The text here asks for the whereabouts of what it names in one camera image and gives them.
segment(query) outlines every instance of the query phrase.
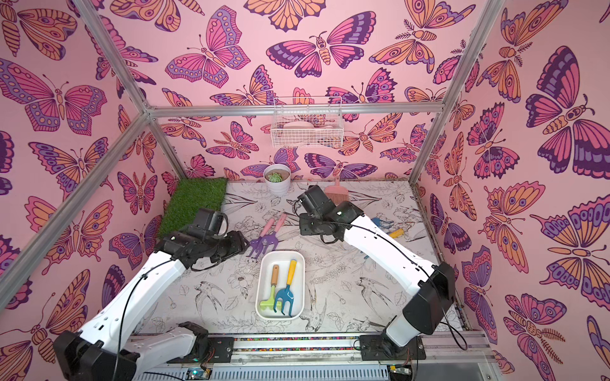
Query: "bird illustration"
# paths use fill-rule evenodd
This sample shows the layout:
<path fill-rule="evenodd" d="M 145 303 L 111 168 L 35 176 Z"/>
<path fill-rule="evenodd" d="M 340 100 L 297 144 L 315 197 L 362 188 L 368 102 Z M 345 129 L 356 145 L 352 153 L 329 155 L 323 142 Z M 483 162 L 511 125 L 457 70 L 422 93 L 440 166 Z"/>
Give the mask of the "bird illustration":
<path fill-rule="evenodd" d="M 210 299 L 210 301 L 214 305 L 214 310 L 216 310 L 216 312 L 218 312 L 216 304 L 218 304 L 218 306 L 222 308 L 220 301 L 212 294 L 213 288 L 220 290 L 220 292 L 224 294 L 224 291 L 220 287 L 210 282 L 201 282 L 198 287 L 194 287 L 194 289 L 199 291 L 197 296 L 195 296 L 195 305 L 197 306 L 197 311 L 199 311 L 199 316 L 201 317 L 201 320 L 203 320 L 203 314 L 201 313 L 201 309 L 203 307 L 203 302 L 205 298 Z"/>
<path fill-rule="evenodd" d="M 324 308 L 322 309 L 322 313 L 318 312 L 318 309 L 315 307 L 315 303 L 317 300 L 317 294 L 314 286 L 314 294 L 311 295 L 311 290 L 309 286 L 307 286 L 307 290 L 309 292 L 309 299 L 311 301 L 311 306 L 308 310 L 303 310 L 301 315 L 299 316 L 302 320 L 307 320 L 307 326 L 305 327 L 306 332 L 318 332 L 318 329 L 322 326 L 322 321 L 324 321 L 324 316 L 326 314 L 326 303 L 327 300 L 324 300 Z"/>
<path fill-rule="evenodd" d="M 369 279 L 366 277 L 360 277 L 360 280 L 358 280 L 356 282 L 356 285 L 362 287 L 362 297 L 364 298 L 364 301 L 368 304 L 369 307 L 371 307 L 371 309 L 373 311 L 375 311 L 375 313 L 378 316 L 380 316 L 379 313 L 377 312 L 377 310 L 375 310 L 375 308 L 373 306 L 373 301 L 371 300 L 371 294 L 375 294 L 375 295 L 379 296 L 381 301 L 383 301 L 383 303 L 388 305 L 387 302 L 390 302 L 390 299 L 388 299 L 387 296 L 383 295 L 379 290 L 377 290 L 376 286 L 380 285 L 385 288 L 387 288 L 387 287 L 384 284 L 377 282 L 376 280 Z"/>

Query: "yellow handle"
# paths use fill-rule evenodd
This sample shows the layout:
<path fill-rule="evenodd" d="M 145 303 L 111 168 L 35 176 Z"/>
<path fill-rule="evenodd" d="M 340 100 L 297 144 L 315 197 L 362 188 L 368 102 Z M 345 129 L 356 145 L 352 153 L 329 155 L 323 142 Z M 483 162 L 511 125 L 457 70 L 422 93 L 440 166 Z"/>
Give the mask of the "yellow handle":
<path fill-rule="evenodd" d="M 296 261 L 293 259 L 290 261 L 290 269 L 288 270 L 288 281 L 286 282 L 288 286 L 290 286 L 290 284 L 292 283 L 292 277 L 295 275 L 295 269 Z"/>

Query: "butterfly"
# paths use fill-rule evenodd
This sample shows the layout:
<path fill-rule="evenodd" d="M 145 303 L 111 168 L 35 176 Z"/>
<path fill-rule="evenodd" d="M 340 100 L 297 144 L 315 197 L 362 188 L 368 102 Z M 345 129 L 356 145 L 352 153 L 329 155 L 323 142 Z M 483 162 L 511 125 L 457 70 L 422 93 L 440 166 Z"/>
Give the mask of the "butterfly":
<path fill-rule="evenodd" d="M 3 375 L 8 377 L 5 379 L 23 380 L 27 376 L 30 364 L 32 363 L 34 346 L 38 347 L 37 352 L 44 361 L 52 364 L 55 363 L 53 340 L 49 337 L 49 333 L 60 335 L 66 330 L 77 332 L 82 327 L 87 319 L 88 308 L 84 302 L 90 277 L 90 271 L 85 269 L 72 280 L 57 301 L 44 327 L 42 327 L 42 320 L 45 316 L 45 307 L 51 298 L 55 296 L 55 293 L 51 294 L 51 297 L 42 307 L 43 316 L 32 329 L 12 329 L 0 333 L 0 335 L 3 335 L 8 332 L 19 331 L 32 335 L 32 338 L 29 340 L 0 347 L 0 369 L 2 369 Z"/>
<path fill-rule="evenodd" d="M 161 178 L 167 184 L 167 193 L 170 196 L 173 196 L 176 192 L 176 188 L 178 187 L 178 183 L 180 182 L 180 177 L 175 176 L 169 172 L 163 172 L 161 174 Z"/>
<path fill-rule="evenodd" d="M 214 141 L 218 144 L 229 144 L 227 146 L 216 146 L 206 149 L 206 152 L 212 155 L 222 155 L 228 158 L 234 158 L 237 156 L 240 159 L 248 160 L 250 156 L 248 155 L 252 151 L 258 151 L 259 147 L 252 143 L 252 135 L 249 135 L 243 131 L 242 126 L 238 122 L 231 122 L 231 136 L 233 136 L 233 141 L 231 136 L 224 131 L 220 132 L 223 134 L 226 140 L 216 140 Z"/>
<path fill-rule="evenodd" d="M 195 0 L 179 1 L 193 12 L 199 13 L 202 16 L 206 15 Z M 154 25 L 165 32 L 176 32 L 180 27 L 180 12 L 178 12 L 176 2 L 174 0 L 165 0 L 165 7 L 161 14 L 159 14 L 162 4 L 163 0 L 113 0 L 110 3 L 110 11 L 120 17 L 143 21 L 151 21 L 159 15 Z"/>
<path fill-rule="evenodd" d="M 142 181 L 140 182 L 134 172 L 133 178 L 134 181 L 131 181 L 125 173 L 117 173 L 118 183 L 123 187 L 123 198 L 126 202 L 131 204 L 129 208 L 134 216 L 138 214 L 138 209 L 142 210 L 142 207 L 144 207 L 144 212 L 148 213 L 151 209 L 151 201 L 154 199 L 154 187 L 157 186 L 157 175 L 152 176 L 146 181 L 146 173 L 144 173 Z"/>
<path fill-rule="evenodd" d="M 28 213 L 26 218 L 30 222 L 30 228 L 36 233 L 49 222 L 49 218 L 56 211 L 53 205 L 34 196 L 27 199 L 25 208 Z M 84 210 L 77 224 L 71 221 L 70 225 L 66 227 L 53 244 L 51 250 L 46 253 L 45 258 L 49 261 L 49 265 L 42 270 L 42 274 L 46 275 L 53 264 L 69 259 L 73 252 L 78 252 L 81 257 L 95 257 L 100 262 L 101 258 L 97 255 L 97 252 L 101 248 L 102 242 L 104 242 L 102 234 L 110 224 L 112 209 L 112 201 L 106 200 L 93 209 L 82 224 L 82 219 L 85 216 Z"/>
<path fill-rule="evenodd" d="M 364 49 L 343 44 L 364 45 L 367 43 L 375 25 L 374 12 L 362 12 L 341 22 L 328 35 L 326 41 L 322 32 L 315 38 L 315 44 L 309 41 L 291 40 L 280 42 L 267 49 L 267 56 L 285 69 L 292 69 L 296 64 L 297 78 L 306 76 L 320 77 L 322 62 L 331 64 L 331 56 L 341 69 L 346 69 L 353 60 L 364 56 Z"/>
<path fill-rule="evenodd" d="M 464 181 L 462 174 L 459 173 L 459 167 L 462 163 L 462 153 L 464 151 L 464 134 L 459 133 L 456 137 L 455 143 L 453 143 L 453 148 L 451 152 L 449 152 L 445 156 L 445 171 L 453 177 L 449 178 L 443 186 L 450 187 L 453 185 L 453 189 L 449 194 L 449 206 L 454 212 L 457 212 L 458 209 L 462 212 L 466 217 L 471 219 L 472 221 L 476 221 L 476 210 L 475 206 L 470 199 L 468 193 L 462 186 L 461 183 L 468 185 L 467 182 Z"/>
<path fill-rule="evenodd" d="M 280 148 L 275 153 L 273 161 L 269 157 L 268 163 L 249 165 L 241 170 L 244 176 L 254 176 L 256 178 L 263 177 L 265 169 L 272 164 L 283 164 L 290 168 L 290 173 L 300 171 L 298 164 L 296 163 L 299 155 L 296 153 L 296 148 Z"/>
<path fill-rule="evenodd" d="M 515 168 L 519 162 L 519 155 L 512 149 L 505 147 L 492 147 L 493 144 L 501 143 L 502 141 L 494 141 L 494 134 L 498 129 L 498 125 L 502 120 L 504 113 L 504 103 L 496 103 L 492 109 L 483 110 L 480 122 L 477 122 L 470 128 L 468 133 L 468 145 L 479 146 L 475 155 L 483 153 L 479 160 L 475 163 L 475 176 L 479 179 L 486 179 L 493 173 L 499 179 L 506 173 L 507 170 Z"/>
<path fill-rule="evenodd" d="M 555 376 L 549 364 L 547 356 L 544 354 L 542 347 L 553 359 L 553 361 L 563 364 L 563 361 L 557 356 L 551 348 L 551 345 L 545 340 L 558 340 L 565 342 L 561 333 L 551 328 L 542 330 L 536 327 L 536 324 L 549 325 L 561 319 L 567 312 L 567 307 L 562 302 L 555 299 L 545 299 L 539 301 L 532 295 L 522 294 L 521 301 L 514 295 L 506 295 L 506 303 L 513 311 L 508 311 L 511 318 L 504 317 L 504 324 L 508 331 L 517 336 L 517 345 L 521 352 L 530 359 L 538 372 L 545 381 L 554 381 Z M 542 343 L 542 347 L 538 344 L 534 337 L 538 337 Z"/>
<path fill-rule="evenodd" d="M 432 152 L 426 161 L 426 173 L 429 174 L 433 180 L 436 180 L 436 183 L 440 181 L 440 169 L 439 164 L 436 160 L 440 160 L 439 152 L 443 148 L 443 144 L 445 144 L 445 140 L 447 139 L 447 134 L 445 131 L 439 136 L 434 143 L 434 147 L 432 148 Z"/>
<path fill-rule="evenodd" d="M 441 235 L 445 235 L 443 246 L 449 249 L 452 254 L 456 253 L 456 249 L 464 251 L 472 245 L 472 241 L 466 231 L 457 224 L 449 222 L 451 217 L 445 217 L 445 212 L 443 212 L 439 198 L 434 193 L 430 194 L 430 212 L 433 214 L 430 217 L 430 222 L 432 222 L 434 232 L 436 234 L 440 232 Z"/>
<path fill-rule="evenodd" d="M 388 114 L 382 120 L 378 121 L 367 134 L 364 134 L 367 129 L 367 123 L 366 126 L 364 126 L 364 131 L 358 133 L 358 137 L 343 137 L 343 147 L 339 149 L 339 153 L 345 156 L 355 154 L 358 151 L 358 148 L 360 148 L 360 142 L 362 142 L 364 148 L 373 152 L 373 143 L 371 143 L 371 140 L 379 143 L 387 143 L 394 140 L 397 134 L 394 129 L 402 117 L 403 113 Z"/>
<path fill-rule="evenodd" d="M 601 337 L 600 326 L 597 325 L 597 321 L 591 315 L 587 316 L 587 330 L 589 331 L 589 338 L 593 348 L 595 348 L 604 364 L 610 368 L 610 343 Z M 601 379 L 605 381 L 609 378 L 602 376 Z"/>
<path fill-rule="evenodd" d="M 118 128 L 121 130 L 121 134 L 127 130 L 127 127 L 131 124 L 131 120 L 129 119 L 129 115 L 123 108 L 123 105 L 118 106 Z M 140 153 L 143 153 L 142 157 L 144 158 L 144 162 L 146 163 L 146 167 L 154 173 L 153 168 L 153 157 L 154 157 L 154 149 L 157 147 L 157 140 L 154 138 L 153 133 L 142 132 L 140 136 L 138 136 L 134 142 L 127 148 L 127 151 L 123 154 L 123 157 L 119 160 L 125 160 L 131 156 L 132 152 L 135 148 L 135 153 L 139 156 Z"/>
<path fill-rule="evenodd" d="M 106 308 L 108 303 L 117 296 L 125 285 L 125 276 L 117 265 L 112 265 L 106 273 L 104 285 L 102 286 L 102 308 Z"/>
<path fill-rule="evenodd" d="M 326 0 L 247 0 L 244 8 L 261 16 L 269 16 L 271 25 L 284 32 L 296 30 L 303 17 L 320 16 Z"/>
<path fill-rule="evenodd" d="M 135 269 L 142 262 L 144 253 L 149 256 L 153 252 L 161 219 L 161 215 L 153 217 L 143 232 L 136 230 L 138 235 L 133 233 L 115 235 L 108 243 L 108 250 L 116 252 L 119 258 L 127 258 L 131 270 Z"/>
<path fill-rule="evenodd" d="M 600 307 L 610 310 L 610 275 L 587 257 L 595 251 L 603 251 L 607 248 L 589 251 L 592 246 L 603 235 L 610 221 L 606 216 L 610 215 L 610 194 L 604 198 L 597 198 L 586 204 L 575 206 L 568 212 L 568 217 L 555 216 L 542 218 L 530 215 L 540 222 L 540 231 L 553 241 L 571 247 L 551 247 L 550 252 L 563 255 L 575 255 L 575 257 L 562 258 L 547 266 L 548 278 L 540 284 L 547 285 L 556 282 L 561 286 L 577 290 L 582 284 L 581 294 L 589 302 L 596 303 Z"/>
<path fill-rule="evenodd" d="M 6 269 L 9 268 L 10 264 L 17 259 L 17 256 L 21 253 L 21 250 L 18 247 L 13 247 L 10 245 L 11 238 L 5 238 L 0 234 L 0 276 L 4 273 Z M 30 290 L 30 286 L 32 282 L 28 279 L 26 283 L 24 283 L 17 294 L 11 298 L 9 303 L 5 308 L 9 310 L 14 310 L 19 307 L 20 304 L 23 304 L 29 300 L 29 295 L 32 293 Z"/>
<path fill-rule="evenodd" d="M 521 243 L 509 226 L 514 228 L 512 222 L 516 219 L 525 220 L 525 218 L 514 218 L 513 216 L 532 206 L 544 193 L 545 186 L 538 184 L 538 181 L 533 183 L 526 181 L 509 187 L 506 192 L 501 187 L 495 188 L 491 192 L 486 186 L 484 189 L 488 194 L 487 208 L 492 215 L 485 219 L 483 229 L 478 233 L 484 232 L 491 243 L 498 244 L 504 258 L 508 259 L 512 266 L 527 274 L 529 272 L 528 260 L 525 258 Z"/>
<path fill-rule="evenodd" d="M 498 329 L 492 309 L 485 299 L 486 291 L 491 286 L 487 290 L 483 288 L 492 275 L 492 254 L 487 247 L 481 245 L 481 250 L 472 255 L 471 262 L 462 262 L 462 275 L 470 283 L 464 288 L 464 303 L 475 312 L 476 320 L 487 334 L 489 342 L 498 344 Z"/>
<path fill-rule="evenodd" d="M 114 45 L 117 47 L 119 53 L 121 54 L 121 57 L 123 58 L 125 65 L 127 66 L 127 69 L 131 73 L 131 76 L 134 78 L 134 80 L 143 84 L 156 85 L 157 82 L 155 82 L 152 78 L 134 69 L 138 67 L 138 65 L 133 61 L 157 62 L 159 59 L 137 48 L 134 48 L 133 46 L 127 46 L 127 43 L 118 33 L 118 31 L 114 28 L 114 25 L 112 25 L 110 19 L 104 16 L 100 16 L 100 18 L 104 27 L 106 27 L 106 31 L 108 31 L 108 33 L 110 34 L 112 42 L 114 42 Z M 108 72 L 110 72 L 110 75 L 114 77 L 114 69 L 111 67 L 110 62 L 108 62 L 104 51 L 102 50 L 102 48 L 99 47 L 98 42 L 95 40 L 87 26 L 85 26 L 85 29 L 87 30 L 87 33 L 91 38 L 91 42 L 93 43 L 93 46 L 95 47 L 95 50 L 98 52 L 99 55 L 98 66 L 95 72 L 95 79 L 102 80 L 108 75 Z M 117 95 L 119 98 L 123 97 L 124 91 L 125 87 L 117 77 Z M 142 91 L 144 97 L 146 97 L 146 93 L 144 92 L 144 90 L 140 89 L 140 91 Z"/>
<path fill-rule="evenodd" d="M 72 132 L 91 136 L 91 117 L 100 115 L 106 103 L 97 87 L 75 86 L 63 95 L 60 88 L 51 90 L 34 73 L 5 59 L 0 59 L 0 89 L 5 97 L 26 105 L 34 131 L 57 131 L 67 118 Z"/>
<path fill-rule="evenodd" d="M 305 154 L 305 162 L 311 170 L 311 174 L 320 176 L 322 179 L 327 178 L 331 174 L 333 177 L 339 176 L 339 179 L 357 179 L 357 176 L 364 177 L 370 175 L 377 170 L 375 165 L 371 164 L 347 164 L 345 162 L 335 163 L 334 160 L 320 154 Z"/>
<path fill-rule="evenodd" d="M 76 19 L 56 9 L 27 9 L 16 12 L 11 5 L 16 1 L 2 3 L 2 32 L 4 41 L 13 57 L 21 45 L 21 37 L 16 22 L 34 47 L 52 60 L 60 60 L 66 55 L 66 48 L 60 44 L 70 37 L 77 27 Z"/>
<path fill-rule="evenodd" d="M 108 151 L 107 138 L 100 138 L 93 142 L 84 156 L 82 156 L 82 148 L 78 154 L 71 150 L 74 152 L 74 156 L 72 156 L 50 144 L 32 141 L 28 145 L 32 149 L 32 153 L 38 156 L 45 170 L 50 174 L 57 174 L 57 183 L 63 190 L 63 200 L 72 194 L 82 179 L 93 170 L 93 167 Z M 108 177 L 100 184 L 100 187 L 103 185 L 108 185 L 110 189 L 114 190 Z"/>
<path fill-rule="evenodd" d="M 492 351 L 493 357 L 495 358 L 498 366 L 500 367 L 500 372 L 502 374 L 509 374 L 515 371 L 514 365 L 506 359 L 506 357 L 502 356 L 502 354 L 498 351 Z"/>
<path fill-rule="evenodd" d="M 15 144 L 8 132 L 0 131 L 0 173 L 8 173 L 13 168 L 13 148 Z M 8 194 L 13 189 L 10 180 L 0 177 L 0 196 Z"/>
<path fill-rule="evenodd" d="M 595 179 L 610 179 L 610 131 L 587 119 L 574 120 L 587 109 L 595 114 L 593 109 L 587 107 L 588 98 L 585 94 L 585 103 L 573 108 L 579 84 L 580 69 L 576 56 L 567 46 L 560 46 L 544 66 L 537 88 L 553 97 L 561 106 L 544 95 L 532 94 L 525 102 L 525 108 L 529 110 L 526 126 L 546 124 L 542 131 L 545 135 L 559 131 L 540 147 L 538 156 L 550 162 L 549 168 L 553 172 L 561 173 L 570 164 L 572 133 L 568 124 L 574 121 L 572 170 Z"/>
<path fill-rule="evenodd" d="M 415 25 L 420 29 L 438 29 L 451 26 L 462 21 L 475 9 L 475 5 L 464 8 L 461 12 L 452 12 L 451 7 L 442 1 L 435 4 L 435 0 L 421 2 L 419 0 L 405 0 L 405 5 Z M 410 40 L 390 45 L 373 54 L 369 61 L 396 65 L 405 61 L 407 65 L 425 63 L 426 70 L 431 73 L 434 69 L 434 54 L 423 43 L 417 41 L 436 40 L 436 34 L 429 30 L 415 30 L 409 20 L 404 20 L 404 26 L 409 32 L 396 36 L 397 40 L 413 36 Z"/>
<path fill-rule="evenodd" d="M 504 8 L 500 21 L 500 32 L 504 40 L 517 50 L 510 46 L 500 48 L 498 53 L 507 60 L 496 62 L 485 69 L 479 80 L 476 81 L 476 85 L 480 85 L 485 79 L 489 80 L 492 87 L 500 84 L 498 93 L 509 101 L 519 103 L 521 86 L 517 68 L 511 59 L 514 59 L 521 67 L 523 62 L 517 53 L 522 53 L 532 45 L 531 42 L 527 44 L 525 42 L 549 25 L 567 5 L 568 0 L 547 1 L 537 5 L 527 17 L 525 12 L 521 12 L 513 20 L 508 19 L 508 9 Z"/>
<path fill-rule="evenodd" d="M 332 97 L 328 102 L 330 104 L 341 103 L 386 103 L 393 102 L 394 95 L 391 92 L 397 83 L 390 78 L 390 72 L 384 68 L 377 70 L 371 79 L 368 81 L 364 95 L 362 90 L 358 92 L 353 86 L 351 87 L 358 95 L 340 87 L 329 87 L 326 90 L 326 96 Z M 359 114 L 343 114 L 343 118 L 348 122 L 353 122 L 358 119 Z"/>
<path fill-rule="evenodd" d="M 404 96 L 407 97 L 407 101 L 409 102 L 440 102 L 445 97 L 446 87 L 443 87 L 436 93 L 427 88 L 426 90 L 430 91 L 430 95 L 427 92 L 417 88 L 417 87 L 407 87 L 404 91 Z M 411 112 L 411 115 L 417 115 L 419 112 Z"/>
<path fill-rule="evenodd" d="M 379 157 L 387 157 L 390 160 L 397 159 L 401 163 L 412 163 L 417 159 L 417 153 L 426 139 L 428 130 L 424 127 L 426 124 L 416 124 L 411 130 L 411 140 L 407 143 L 403 140 L 404 147 L 390 148 L 382 151 Z"/>
<path fill-rule="evenodd" d="M 189 179 L 214 176 L 214 168 L 206 164 L 206 159 L 204 159 L 201 154 L 191 158 L 190 166 L 186 163 L 184 163 L 184 165 L 187 167 L 186 173 Z"/>
<path fill-rule="evenodd" d="M 466 120 L 475 114 L 475 106 L 472 104 L 462 105 L 463 102 L 468 101 L 462 100 L 462 95 L 460 94 L 460 98 L 456 101 L 455 105 L 453 105 L 453 109 L 451 109 L 449 122 L 453 121 L 454 131 L 457 131 L 458 128 L 460 128 L 463 120 Z"/>
<path fill-rule="evenodd" d="M 244 51 L 237 46 L 242 32 L 237 28 L 236 16 L 235 11 L 226 5 L 220 7 L 207 23 L 207 48 L 203 46 L 199 35 L 203 54 L 180 55 L 167 65 L 165 72 L 172 79 L 184 78 L 189 82 L 203 79 L 221 88 L 229 80 L 229 74 L 223 69 L 225 66 L 239 70 L 250 62 Z"/>
<path fill-rule="evenodd" d="M 252 106 L 252 105 L 273 105 L 286 104 L 279 99 L 276 99 L 276 94 L 272 90 L 273 82 L 267 74 L 265 65 L 261 65 L 254 70 L 250 79 L 249 92 L 246 91 L 244 85 L 243 94 L 216 94 L 210 97 L 214 102 L 223 106 Z M 252 126 L 252 119 L 256 116 L 244 116 L 248 120 L 248 124 Z"/>

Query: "white flower pot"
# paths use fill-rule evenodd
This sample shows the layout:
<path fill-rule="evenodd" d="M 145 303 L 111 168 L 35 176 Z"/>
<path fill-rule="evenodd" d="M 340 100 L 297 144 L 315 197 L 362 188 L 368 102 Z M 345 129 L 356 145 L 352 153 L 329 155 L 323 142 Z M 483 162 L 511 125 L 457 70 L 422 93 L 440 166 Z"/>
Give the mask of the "white flower pot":
<path fill-rule="evenodd" d="M 270 182 L 269 180 L 267 180 L 267 174 L 273 171 L 274 169 L 281 169 L 283 171 L 288 172 L 288 177 L 286 178 L 286 180 L 282 182 Z M 267 184 L 267 189 L 269 189 L 269 192 L 271 192 L 275 196 L 285 196 L 288 193 L 288 189 L 290 188 L 290 168 L 288 168 L 288 166 L 285 166 L 283 164 L 272 164 L 265 168 L 265 171 L 263 171 L 263 178 L 265 179 L 265 183 Z"/>

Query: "white tray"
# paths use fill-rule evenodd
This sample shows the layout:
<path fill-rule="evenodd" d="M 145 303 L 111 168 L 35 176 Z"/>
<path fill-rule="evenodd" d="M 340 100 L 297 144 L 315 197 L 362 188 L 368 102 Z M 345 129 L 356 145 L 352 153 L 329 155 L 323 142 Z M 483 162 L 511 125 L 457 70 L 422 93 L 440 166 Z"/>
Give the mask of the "white tray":
<path fill-rule="evenodd" d="M 277 312 L 274 312 L 273 308 L 261 309 L 260 302 L 266 301 L 271 297 L 271 274 L 273 272 L 273 265 L 279 266 L 278 285 L 275 287 L 275 292 L 277 293 L 279 290 L 286 287 L 290 261 L 293 259 L 296 260 L 296 268 L 295 275 L 292 278 L 292 284 L 290 285 L 290 290 L 295 296 L 294 305 L 292 306 L 292 317 L 288 316 L 290 308 L 289 303 L 284 307 L 284 313 L 286 315 L 282 315 L 280 308 L 277 308 Z M 305 259 L 301 253 L 298 251 L 280 250 L 265 254 L 263 260 L 260 262 L 259 287 L 256 291 L 256 313 L 265 320 L 294 320 L 303 312 L 303 308 L 305 307 L 304 302 Z"/>

